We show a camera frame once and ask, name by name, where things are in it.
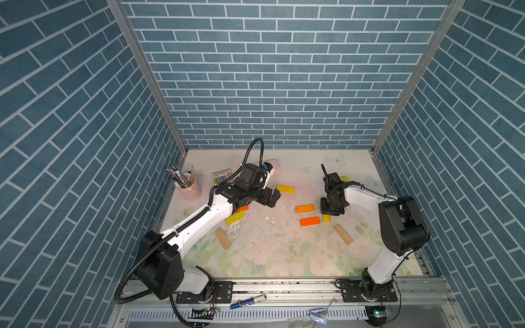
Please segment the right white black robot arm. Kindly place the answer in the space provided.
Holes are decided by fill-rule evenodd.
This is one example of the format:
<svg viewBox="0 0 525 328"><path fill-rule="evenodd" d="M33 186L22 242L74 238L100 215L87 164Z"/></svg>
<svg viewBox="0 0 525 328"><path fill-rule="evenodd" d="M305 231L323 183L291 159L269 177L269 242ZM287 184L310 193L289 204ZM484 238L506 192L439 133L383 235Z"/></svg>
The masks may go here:
<svg viewBox="0 0 525 328"><path fill-rule="evenodd" d="M342 181L336 172L327 173L325 165L321 165L321 169L326 192L320 201L323 215L343 215L347 207L356 205L379 219L383 246L364 270L360 283L362 294L371 298L391 287L402 262L428 242L428 225L413 197L380 194L361 183Z"/></svg>

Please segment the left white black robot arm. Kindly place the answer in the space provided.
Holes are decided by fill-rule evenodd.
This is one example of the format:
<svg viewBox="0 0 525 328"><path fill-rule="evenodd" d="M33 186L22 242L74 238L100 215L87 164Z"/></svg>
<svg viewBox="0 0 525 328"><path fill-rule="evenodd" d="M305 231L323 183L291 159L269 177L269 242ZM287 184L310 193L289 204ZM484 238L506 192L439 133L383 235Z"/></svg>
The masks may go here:
<svg viewBox="0 0 525 328"><path fill-rule="evenodd" d="M158 299L186 292L206 301L212 294L215 278L204 269L186 269L183 258L208 231L229 218L239 208L258 202L273 208L280 198L276 189L250 187L243 191L231 184L214 186L211 199L179 224L156 233L150 231L139 246L139 264L135 274Z"/></svg>

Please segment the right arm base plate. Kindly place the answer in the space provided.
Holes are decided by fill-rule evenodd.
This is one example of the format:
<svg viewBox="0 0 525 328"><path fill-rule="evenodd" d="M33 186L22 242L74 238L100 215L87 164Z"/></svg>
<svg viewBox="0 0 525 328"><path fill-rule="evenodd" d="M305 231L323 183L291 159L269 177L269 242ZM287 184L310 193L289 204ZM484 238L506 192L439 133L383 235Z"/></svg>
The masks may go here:
<svg viewBox="0 0 525 328"><path fill-rule="evenodd" d="M363 281L337 279L334 285L340 290L345 303L398 301L393 280L385 284L376 284L368 278Z"/></svg>

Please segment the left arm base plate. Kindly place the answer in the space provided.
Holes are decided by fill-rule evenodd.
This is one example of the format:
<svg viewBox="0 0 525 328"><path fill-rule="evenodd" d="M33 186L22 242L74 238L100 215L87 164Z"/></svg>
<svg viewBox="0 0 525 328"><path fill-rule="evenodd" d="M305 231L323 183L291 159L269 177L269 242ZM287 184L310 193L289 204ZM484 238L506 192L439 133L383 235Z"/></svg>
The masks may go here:
<svg viewBox="0 0 525 328"><path fill-rule="evenodd" d="M176 294L177 304L226 303L232 300L232 281L210 281L199 294L179 292Z"/></svg>

